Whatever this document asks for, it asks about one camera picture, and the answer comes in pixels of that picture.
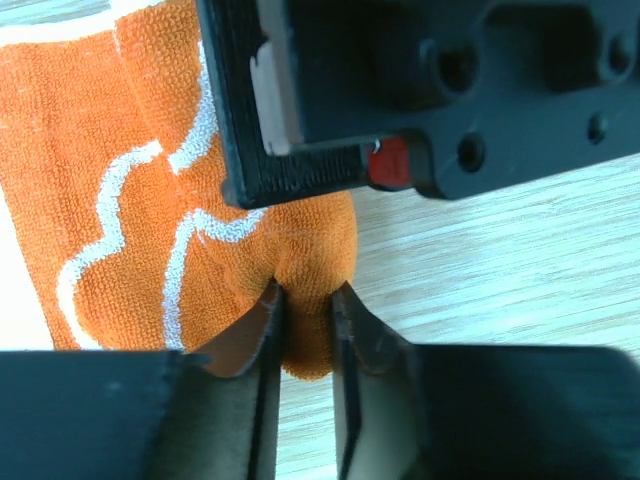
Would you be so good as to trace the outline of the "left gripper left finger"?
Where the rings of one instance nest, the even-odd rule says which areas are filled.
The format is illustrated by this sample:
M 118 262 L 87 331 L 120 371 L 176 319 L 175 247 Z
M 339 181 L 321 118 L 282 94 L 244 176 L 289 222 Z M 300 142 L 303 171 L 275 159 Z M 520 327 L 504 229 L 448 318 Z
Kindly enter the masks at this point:
M 192 354 L 1 356 L 5 479 L 271 479 L 285 294 Z

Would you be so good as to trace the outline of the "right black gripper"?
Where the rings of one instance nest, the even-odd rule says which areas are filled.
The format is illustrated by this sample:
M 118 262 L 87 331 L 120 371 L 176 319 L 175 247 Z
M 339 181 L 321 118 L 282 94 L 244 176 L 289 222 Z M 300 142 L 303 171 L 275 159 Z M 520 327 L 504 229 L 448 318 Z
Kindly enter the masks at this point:
M 635 1 L 196 8 L 235 207 L 457 200 L 639 150 Z

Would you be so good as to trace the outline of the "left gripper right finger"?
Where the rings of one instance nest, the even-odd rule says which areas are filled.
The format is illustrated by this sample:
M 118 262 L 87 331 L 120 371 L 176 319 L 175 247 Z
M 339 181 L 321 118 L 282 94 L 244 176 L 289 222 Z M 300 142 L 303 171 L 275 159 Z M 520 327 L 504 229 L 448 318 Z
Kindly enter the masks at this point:
M 639 367 L 595 346 L 412 343 L 331 298 L 342 479 L 635 479 Z

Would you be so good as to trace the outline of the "white orange flower towel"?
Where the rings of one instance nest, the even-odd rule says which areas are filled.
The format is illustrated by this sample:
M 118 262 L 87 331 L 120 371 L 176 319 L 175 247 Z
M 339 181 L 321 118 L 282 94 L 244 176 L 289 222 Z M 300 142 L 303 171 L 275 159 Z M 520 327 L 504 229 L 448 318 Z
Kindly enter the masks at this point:
M 288 297 L 283 366 L 331 369 L 327 304 L 353 277 L 339 192 L 228 207 L 190 1 L 1 31 L 1 187 L 59 349 L 193 351 L 270 280 Z

